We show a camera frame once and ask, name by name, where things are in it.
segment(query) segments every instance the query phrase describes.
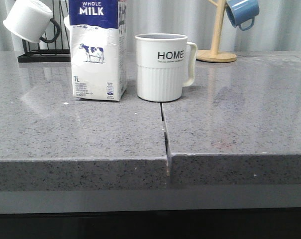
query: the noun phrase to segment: nutrition label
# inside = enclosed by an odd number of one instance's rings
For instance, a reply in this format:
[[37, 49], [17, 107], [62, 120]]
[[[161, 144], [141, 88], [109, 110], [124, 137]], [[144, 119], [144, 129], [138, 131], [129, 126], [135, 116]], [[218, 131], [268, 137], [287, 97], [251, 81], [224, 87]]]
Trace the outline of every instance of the nutrition label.
[[75, 82], [76, 96], [85, 96], [88, 94], [87, 84], [81, 82]]

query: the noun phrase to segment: mug handle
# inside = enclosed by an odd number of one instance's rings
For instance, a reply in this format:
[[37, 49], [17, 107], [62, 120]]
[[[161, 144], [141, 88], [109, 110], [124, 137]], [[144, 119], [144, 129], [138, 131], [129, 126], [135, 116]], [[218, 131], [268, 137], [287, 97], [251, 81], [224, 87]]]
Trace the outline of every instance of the mug handle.
[[192, 42], [187, 42], [187, 45], [190, 46], [190, 56], [188, 63], [188, 80], [183, 83], [183, 87], [190, 86], [195, 81], [195, 64], [198, 47]]
[[252, 18], [252, 23], [250, 26], [246, 27], [246, 28], [242, 28], [241, 24], [239, 25], [239, 28], [242, 30], [242, 31], [246, 31], [246, 30], [249, 30], [251, 27], [253, 27], [254, 25], [254, 18]]
[[40, 40], [41, 41], [44, 41], [45, 43], [53, 43], [57, 38], [58, 36], [60, 35], [61, 33], [61, 27], [60, 25], [54, 20], [54, 19], [50, 19], [50, 21], [54, 24], [54, 26], [56, 27], [56, 33], [55, 33], [55, 36], [52, 38], [52, 40], [48, 40], [46, 38], [44, 38], [43, 36], [40, 37]]

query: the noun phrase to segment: white mug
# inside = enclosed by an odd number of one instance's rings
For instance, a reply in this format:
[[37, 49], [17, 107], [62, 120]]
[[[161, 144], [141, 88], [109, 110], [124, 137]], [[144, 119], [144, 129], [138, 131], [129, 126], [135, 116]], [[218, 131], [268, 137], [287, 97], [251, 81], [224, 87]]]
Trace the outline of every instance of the white mug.
[[[42, 35], [50, 22], [56, 27], [56, 33], [48, 40]], [[53, 19], [52, 10], [39, 0], [16, 0], [3, 24], [13, 34], [33, 43], [40, 43], [41, 40], [52, 43], [61, 31]]]
[[[154, 102], [181, 97], [182, 88], [195, 80], [197, 45], [179, 34], [150, 33], [135, 36], [137, 56], [137, 94]], [[188, 79], [185, 79], [187, 45], [191, 47]]]

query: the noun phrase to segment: mug rack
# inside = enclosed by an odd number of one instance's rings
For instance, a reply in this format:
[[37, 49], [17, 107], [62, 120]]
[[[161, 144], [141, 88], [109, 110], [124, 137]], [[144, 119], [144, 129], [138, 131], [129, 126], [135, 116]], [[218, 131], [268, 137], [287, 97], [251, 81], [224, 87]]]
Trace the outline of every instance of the mug rack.
[[211, 49], [199, 50], [197, 54], [197, 59], [200, 61], [217, 62], [217, 63], [236, 61], [235, 54], [219, 51], [226, 0], [218, 0], [217, 3], [213, 0], [208, 0], [208, 1], [212, 3], [214, 6], [216, 6], [216, 15], [215, 15]]
[[30, 62], [70, 62], [70, 41], [66, 26], [64, 25], [64, 18], [68, 13], [67, 0], [58, 0], [58, 9], [56, 8], [56, 0], [52, 0], [53, 18], [61, 26], [61, 34], [53, 43], [34, 44], [22, 40], [24, 54], [18, 56], [19, 63]]

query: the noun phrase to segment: wooden mug tree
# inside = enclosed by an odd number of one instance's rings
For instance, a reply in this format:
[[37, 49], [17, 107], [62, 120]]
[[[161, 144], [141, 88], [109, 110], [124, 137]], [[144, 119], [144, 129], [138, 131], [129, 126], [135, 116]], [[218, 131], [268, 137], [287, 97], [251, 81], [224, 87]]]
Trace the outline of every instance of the wooden mug tree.
[[219, 51], [226, 0], [218, 0], [217, 3], [214, 2], [213, 0], [208, 0], [208, 1], [216, 6], [216, 16], [214, 22], [211, 50], [199, 50], [197, 54], [197, 59], [200, 61], [219, 62], [219, 63], [235, 61], [236, 60], [235, 54]]

